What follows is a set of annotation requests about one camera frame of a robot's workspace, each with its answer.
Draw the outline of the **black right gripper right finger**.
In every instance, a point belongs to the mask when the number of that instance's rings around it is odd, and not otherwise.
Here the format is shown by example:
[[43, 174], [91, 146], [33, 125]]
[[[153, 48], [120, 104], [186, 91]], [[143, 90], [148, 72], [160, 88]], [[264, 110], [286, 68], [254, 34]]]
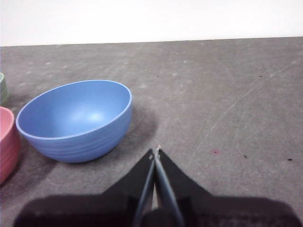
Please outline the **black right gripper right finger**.
[[286, 203], [260, 197], [215, 196], [188, 177], [162, 150], [157, 159], [187, 227], [296, 227]]

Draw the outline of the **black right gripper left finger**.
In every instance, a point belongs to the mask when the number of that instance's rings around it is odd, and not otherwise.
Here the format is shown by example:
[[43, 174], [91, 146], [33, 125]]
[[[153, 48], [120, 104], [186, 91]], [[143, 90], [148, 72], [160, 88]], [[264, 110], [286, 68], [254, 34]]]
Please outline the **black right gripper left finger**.
[[151, 174], [152, 149], [101, 194], [50, 195], [28, 202], [16, 227], [130, 227]]

